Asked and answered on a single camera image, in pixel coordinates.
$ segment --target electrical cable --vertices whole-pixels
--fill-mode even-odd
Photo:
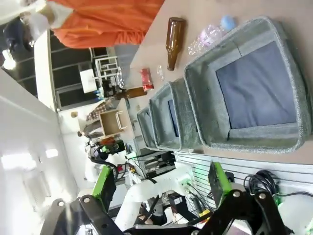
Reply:
[[[204,221],[205,219],[207,218],[210,218],[211,216],[213,215],[213,212],[209,212],[207,214],[204,214],[203,216],[199,217],[199,218],[196,218],[194,220],[191,220],[187,223],[187,225],[195,225],[195,224],[198,224],[200,223],[201,221]]]
[[[267,191],[270,193],[278,206],[281,203],[281,197],[289,197],[294,195],[305,195],[313,198],[313,194],[309,192],[293,192],[288,194],[280,194],[278,183],[274,181],[274,177],[277,178],[273,173],[268,170],[260,170],[255,175],[248,175],[244,179],[244,187],[250,194],[256,194],[258,192]]]
[[[93,157],[93,159],[90,159],[93,163],[97,163],[97,164],[101,164],[101,165],[107,165],[107,166],[110,166],[112,167],[114,170],[115,170],[115,176],[114,176],[114,181],[117,182],[117,177],[118,177],[118,169],[117,169],[117,166],[112,164],[112,163],[109,163],[109,162],[106,162],[104,160],[97,160],[96,158]]]
[[[250,194],[267,191],[271,195],[279,192],[278,186],[274,181],[273,176],[268,170],[260,170],[255,175],[248,175],[244,179],[244,187],[246,187],[246,180],[248,180],[248,191]]]
[[[184,217],[180,218],[179,220],[175,221],[175,222],[172,223],[172,224],[176,224],[178,221],[180,221],[180,220],[182,220],[182,219],[184,219]]]
[[[289,196],[294,196],[294,195],[305,195],[313,198],[313,194],[309,192],[292,192],[288,194],[274,194],[273,197],[278,196],[278,197],[289,197]]]
[[[135,163],[136,166],[138,166],[139,169],[141,170],[141,172],[142,172],[142,174],[143,174],[143,177],[144,177],[146,180],[148,180],[148,177],[147,177],[146,173],[142,170],[142,168],[141,168],[136,162],[134,162],[134,163]]]
[[[212,191],[210,191],[206,197],[208,197],[211,200],[214,200]]]
[[[201,198],[203,199],[203,201],[204,201],[205,204],[207,205],[207,208],[209,208],[210,210],[214,211],[214,209],[213,209],[211,206],[209,206],[209,204],[207,203],[207,201],[205,200],[205,198],[202,196],[201,193],[199,193],[199,191],[198,191],[195,187],[193,187],[190,183],[187,183],[187,185],[190,186],[190,187],[192,187],[192,188],[197,192],[197,194],[199,194],[199,196],[201,196]]]
[[[203,208],[207,209],[207,207],[205,206],[205,203],[198,197],[198,195],[195,195],[193,192],[189,192],[189,193],[199,200],[199,202],[202,204]]]
[[[152,215],[153,210],[156,207],[157,202],[159,201],[159,196],[156,196],[155,200],[153,201],[150,210],[148,211],[148,213],[145,215],[145,217],[143,218],[143,220],[141,221],[142,224],[145,224],[145,222],[147,221],[147,219],[149,219],[150,215]]]

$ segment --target orange shirt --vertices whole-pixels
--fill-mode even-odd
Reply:
[[[67,47],[140,44],[164,0],[53,0],[74,11],[55,36]]]

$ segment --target white pegboard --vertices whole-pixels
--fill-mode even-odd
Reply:
[[[259,162],[181,152],[176,152],[175,158],[178,162],[192,166],[197,190],[207,203],[214,208],[214,201],[207,198],[208,193],[211,191],[208,183],[211,161],[220,162],[224,171],[232,172],[235,176],[235,182],[238,184],[243,184],[244,178],[247,175],[255,174],[259,170],[266,169],[279,178],[279,186],[282,194],[294,191],[313,193],[313,165],[311,164]],[[189,201],[188,204],[190,205],[190,210],[195,209],[192,201]]]

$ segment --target bottle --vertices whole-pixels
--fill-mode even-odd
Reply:
[[[209,24],[200,35],[189,45],[189,55],[200,55],[210,49],[210,45],[222,38],[224,30]]]
[[[183,37],[186,27],[186,20],[178,17],[171,17],[168,20],[166,50],[167,69],[173,71],[178,53],[182,50]]]
[[[138,96],[143,96],[143,95],[146,95],[147,92],[143,90],[142,87],[137,87],[137,88],[132,88],[132,89],[128,89],[128,90],[125,90],[121,93],[117,93],[115,95],[115,98],[117,100],[121,99],[121,98],[125,98],[125,99],[131,99],[131,98],[135,98],[135,97],[138,97]]]
[[[189,45],[189,55],[199,55],[208,51],[215,41],[221,39],[227,32],[235,27],[235,21],[229,15],[222,17],[220,26],[209,24],[204,30],[202,30],[193,43]]]

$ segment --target brown glass bottle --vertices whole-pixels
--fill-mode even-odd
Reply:
[[[121,92],[121,93],[117,93],[115,95],[115,98],[116,99],[121,99],[121,98],[131,99],[131,98],[143,96],[146,94],[147,94],[147,92],[145,92],[142,87],[137,87],[137,88],[133,88],[133,89],[128,89],[128,90]]]
[[[182,49],[185,33],[186,20],[178,17],[171,17],[168,20],[166,50],[167,50],[167,69],[173,71],[178,53]]]

